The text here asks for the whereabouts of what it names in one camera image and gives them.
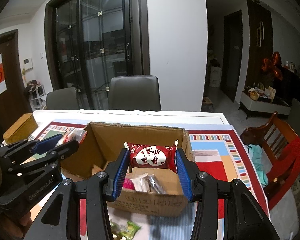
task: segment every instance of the balloon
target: balloon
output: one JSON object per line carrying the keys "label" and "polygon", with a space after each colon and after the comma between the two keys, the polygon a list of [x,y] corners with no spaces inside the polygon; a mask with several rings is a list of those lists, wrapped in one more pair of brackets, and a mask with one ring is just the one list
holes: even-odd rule
{"label": "balloon", "polygon": [[261,69],[262,69],[263,72],[269,71],[271,66],[272,66],[272,62],[268,57],[266,57],[262,60]]}
{"label": "balloon", "polygon": [[277,66],[281,66],[281,63],[282,61],[281,61],[280,54],[279,52],[276,51],[272,55],[272,60],[270,60],[267,57],[262,60],[261,69],[263,72],[272,72],[276,78],[282,80],[283,79],[282,72],[279,68],[277,68]]}
{"label": "balloon", "polygon": [[281,61],[281,57],[280,57],[279,52],[276,51],[275,53],[273,53],[271,61],[272,61],[273,65],[281,66],[282,61]]}
{"label": "balloon", "polygon": [[278,69],[278,68],[275,66],[274,69],[273,69],[272,71],[273,71],[273,73],[274,73],[274,76],[275,76],[277,79],[279,79],[279,80],[282,81],[283,76],[282,76],[281,70]]}

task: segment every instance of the decorative item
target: decorative item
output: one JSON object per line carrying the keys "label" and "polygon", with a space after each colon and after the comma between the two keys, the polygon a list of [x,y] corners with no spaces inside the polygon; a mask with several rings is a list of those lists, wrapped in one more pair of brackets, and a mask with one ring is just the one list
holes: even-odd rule
{"label": "decorative item", "polygon": [[251,98],[252,100],[255,100],[255,101],[257,101],[258,98],[259,98],[259,95],[258,95],[258,93],[257,93],[255,90],[254,90],[254,91],[251,91],[250,94],[249,94],[249,96],[250,96],[250,98]]}
{"label": "decorative item", "polygon": [[275,52],[275,53],[273,53],[273,55],[272,55],[272,64],[273,65],[275,65],[275,66],[281,66],[281,64],[282,64],[282,60],[281,60],[281,57],[280,57],[280,54],[279,54],[279,52]]}
{"label": "decorative item", "polygon": [[272,60],[270,60],[269,58],[264,58],[262,60],[262,65],[261,65],[261,69],[263,72],[270,72],[273,73],[274,76],[279,79],[282,80],[283,76],[282,76],[282,72],[281,70],[278,68],[278,66],[281,66],[281,57],[279,52],[274,52],[272,55]]}

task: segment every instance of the wooden chair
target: wooden chair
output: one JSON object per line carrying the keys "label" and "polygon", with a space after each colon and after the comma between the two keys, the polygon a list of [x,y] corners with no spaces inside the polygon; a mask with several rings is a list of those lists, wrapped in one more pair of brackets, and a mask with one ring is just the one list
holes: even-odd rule
{"label": "wooden chair", "polygon": [[[300,173],[300,151],[291,149],[297,141],[300,145],[300,138],[277,116],[278,113],[274,112],[265,125],[247,128],[240,135],[244,144],[260,145],[273,165],[267,174],[269,184],[264,188],[269,210],[279,202]],[[285,148],[293,141],[291,147]]]}

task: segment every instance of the glass door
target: glass door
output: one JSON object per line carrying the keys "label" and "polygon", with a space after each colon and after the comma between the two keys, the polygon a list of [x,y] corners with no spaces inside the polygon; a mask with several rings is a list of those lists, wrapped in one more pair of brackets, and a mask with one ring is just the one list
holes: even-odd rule
{"label": "glass door", "polygon": [[60,87],[83,109],[108,109],[111,79],[133,75],[130,0],[68,0],[56,8]]}
{"label": "glass door", "polygon": [[108,109],[108,91],[115,76],[132,75],[129,0],[81,0],[83,64],[94,109]]}
{"label": "glass door", "polygon": [[56,9],[58,67],[63,87],[75,87],[79,104],[90,109],[79,62],[77,39],[77,0],[70,0]]}

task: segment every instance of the cardboard box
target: cardboard box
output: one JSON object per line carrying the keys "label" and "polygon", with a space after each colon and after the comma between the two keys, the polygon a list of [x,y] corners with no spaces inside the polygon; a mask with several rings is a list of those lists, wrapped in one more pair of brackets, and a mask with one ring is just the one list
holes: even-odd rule
{"label": "cardboard box", "polygon": [[[130,126],[91,122],[86,127],[87,136],[79,150],[61,162],[62,172],[74,181],[91,177],[92,169],[104,169],[115,161],[125,142],[147,145],[172,146],[178,139],[189,160],[194,160],[187,131],[163,126]],[[180,215],[188,200],[183,195],[178,175],[168,169],[133,168],[127,178],[155,174],[166,190],[166,195],[122,189],[120,197],[108,202],[110,207],[145,215],[174,217]]]}
{"label": "cardboard box", "polygon": [[37,128],[33,115],[24,114],[3,134],[3,139],[7,144],[18,142],[28,138]]}

